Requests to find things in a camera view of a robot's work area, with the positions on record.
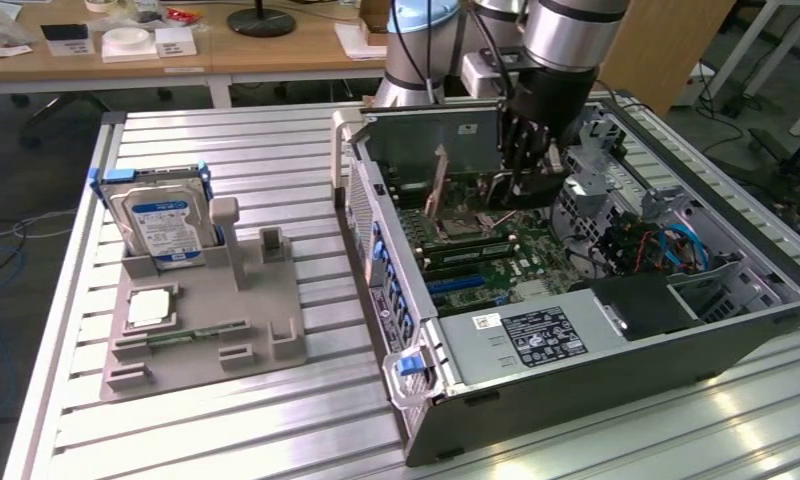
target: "desk lamp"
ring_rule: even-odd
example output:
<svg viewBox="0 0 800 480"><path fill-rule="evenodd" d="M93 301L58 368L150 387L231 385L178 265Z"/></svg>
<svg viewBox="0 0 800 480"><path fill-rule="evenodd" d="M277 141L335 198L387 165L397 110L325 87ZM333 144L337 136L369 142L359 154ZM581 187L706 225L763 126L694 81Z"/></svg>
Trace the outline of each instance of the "desk lamp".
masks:
<svg viewBox="0 0 800 480"><path fill-rule="evenodd" d="M296 20L287 13L264 8L264 0L255 0L255 8L228 15L228 28L249 37L279 37L296 28Z"/></svg>

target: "aluminum slotted surface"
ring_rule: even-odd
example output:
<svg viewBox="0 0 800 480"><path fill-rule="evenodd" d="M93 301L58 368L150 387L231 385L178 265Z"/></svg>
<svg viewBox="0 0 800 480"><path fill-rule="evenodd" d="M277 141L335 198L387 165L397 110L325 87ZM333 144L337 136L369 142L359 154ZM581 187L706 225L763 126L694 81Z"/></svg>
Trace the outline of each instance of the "aluminum slotted surface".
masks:
<svg viewBox="0 0 800 480"><path fill-rule="evenodd" d="M329 202L329 117L352 104L128 116L120 167L204 160L217 196L243 208L237 233L280 225L293 240L309 362L297 368L101 404L121 239L96 211L33 445L36 478L375 479L800 478L800 329L708 382L512 439L439 465L403 466L400 436ZM800 262L778 220L716 177L650 115L635 113L710 185ZM628 161L675 182L640 145Z"/></svg>

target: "blue hard drive label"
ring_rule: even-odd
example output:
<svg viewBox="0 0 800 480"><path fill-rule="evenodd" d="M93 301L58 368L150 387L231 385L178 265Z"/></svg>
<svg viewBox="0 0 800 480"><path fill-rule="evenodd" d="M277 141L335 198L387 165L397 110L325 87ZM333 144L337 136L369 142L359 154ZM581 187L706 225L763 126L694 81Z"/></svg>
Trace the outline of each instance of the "blue hard drive label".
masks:
<svg viewBox="0 0 800 480"><path fill-rule="evenodd" d="M157 260L177 262L200 255L201 243L189 223L188 202L144 203L132 210L148 253Z"/></svg>
<svg viewBox="0 0 800 480"><path fill-rule="evenodd" d="M536 367L587 353L572 322L560 307L501 318L521 363Z"/></svg>

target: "green circuit board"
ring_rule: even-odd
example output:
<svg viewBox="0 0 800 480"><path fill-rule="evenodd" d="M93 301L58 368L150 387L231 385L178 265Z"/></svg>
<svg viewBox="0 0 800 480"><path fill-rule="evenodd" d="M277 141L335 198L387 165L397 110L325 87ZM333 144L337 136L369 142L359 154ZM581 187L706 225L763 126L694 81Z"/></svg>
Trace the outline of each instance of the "green circuit board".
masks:
<svg viewBox="0 0 800 480"><path fill-rule="evenodd" d="M475 211L464 205L445 208L436 219L421 209L400 211L400 220L413 249L445 249L459 251L467 242L513 237L509 251L501 258L468 259L463 262L457 278L483 277L484 284L445 293L432 293L433 303L441 315L465 313L495 305L517 303L536 296L557 295L584 278L593 278L592 267L579 271L565 254L563 243L553 237L543 220L544 212L525 210L511 212ZM429 281L431 274L449 274L451 267L431 268L419 264L428 287L457 278Z"/></svg>

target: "chair wheel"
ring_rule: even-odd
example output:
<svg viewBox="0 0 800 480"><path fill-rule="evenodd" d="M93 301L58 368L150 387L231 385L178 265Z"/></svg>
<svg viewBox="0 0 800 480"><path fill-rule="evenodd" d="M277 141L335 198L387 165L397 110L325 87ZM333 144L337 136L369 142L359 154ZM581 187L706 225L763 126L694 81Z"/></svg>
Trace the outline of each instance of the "chair wheel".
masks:
<svg viewBox="0 0 800 480"><path fill-rule="evenodd" d="M744 104L747 100L743 97L732 97L720 107L720 115L738 118L742 115L742 111L744 110Z"/></svg>
<svg viewBox="0 0 800 480"><path fill-rule="evenodd" d="M169 100L172 100L172 90L161 88L160 90L157 90L157 98L160 99L161 102L168 102Z"/></svg>
<svg viewBox="0 0 800 480"><path fill-rule="evenodd" d="M276 98L283 100L288 98L288 87L285 85L276 85L272 89L272 93L276 95Z"/></svg>
<svg viewBox="0 0 800 480"><path fill-rule="evenodd" d="M17 108L24 108L29 106L29 97L26 95L13 94L9 95L9 98L12 99L12 103Z"/></svg>
<svg viewBox="0 0 800 480"><path fill-rule="evenodd" d="M41 146L41 139L38 137L21 136L17 143L20 143L21 147L34 150Z"/></svg>

